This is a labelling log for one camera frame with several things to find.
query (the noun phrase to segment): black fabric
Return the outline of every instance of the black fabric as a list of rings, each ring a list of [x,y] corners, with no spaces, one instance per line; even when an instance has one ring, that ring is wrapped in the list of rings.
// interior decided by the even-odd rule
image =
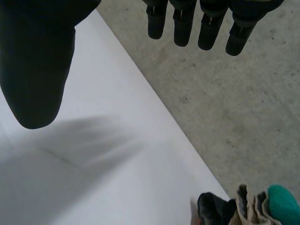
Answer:
[[[100,0],[0,0],[0,85],[22,126],[50,124],[74,54],[74,26]]]
[[[153,39],[162,36],[165,24],[166,1],[167,0],[143,0],[147,5],[148,31]],[[198,39],[198,46],[203,50],[210,50],[218,36],[224,16],[228,7],[233,12],[234,24],[230,31],[230,36],[226,45],[226,52],[236,56],[243,50],[256,23],[262,19],[266,13],[278,8],[284,0],[200,0],[201,10],[204,12],[201,21],[201,30]],[[174,42],[178,46],[186,46],[189,42],[196,0],[170,0],[174,6]],[[149,16],[153,7],[164,6],[164,13],[158,19]]]
[[[213,193],[203,193],[197,201],[201,225],[227,225],[237,210],[234,199],[229,202]]]

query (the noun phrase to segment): white paper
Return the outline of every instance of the white paper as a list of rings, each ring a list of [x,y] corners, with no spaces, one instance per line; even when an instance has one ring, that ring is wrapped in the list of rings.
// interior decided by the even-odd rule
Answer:
[[[94,11],[55,122],[27,130],[0,94],[4,225],[186,225],[203,192],[228,199]]]

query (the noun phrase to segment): cloth pile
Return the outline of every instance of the cloth pile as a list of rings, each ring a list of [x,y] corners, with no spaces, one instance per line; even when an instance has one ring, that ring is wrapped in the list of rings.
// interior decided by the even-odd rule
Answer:
[[[300,225],[300,206],[280,185],[257,195],[247,185],[240,185],[236,198],[228,202],[203,193],[197,205],[201,225]]]

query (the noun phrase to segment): concrete floor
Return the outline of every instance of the concrete floor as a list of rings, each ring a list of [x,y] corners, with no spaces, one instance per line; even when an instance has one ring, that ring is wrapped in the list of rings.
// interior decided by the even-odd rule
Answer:
[[[230,197],[279,183],[300,200],[300,1],[288,0],[254,29],[242,54],[225,53],[228,11],[212,50],[173,43],[173,7],[163,37],[147,35],[141,0],[103,0],[98,11]]]

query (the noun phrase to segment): teal cloth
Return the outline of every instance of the teal cloth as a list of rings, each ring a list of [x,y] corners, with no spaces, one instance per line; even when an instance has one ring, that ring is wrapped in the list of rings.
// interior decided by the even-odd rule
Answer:
[[[293,195],[280,185],[268,188],[270,215],[282,225],[300,225],[300,207]]]

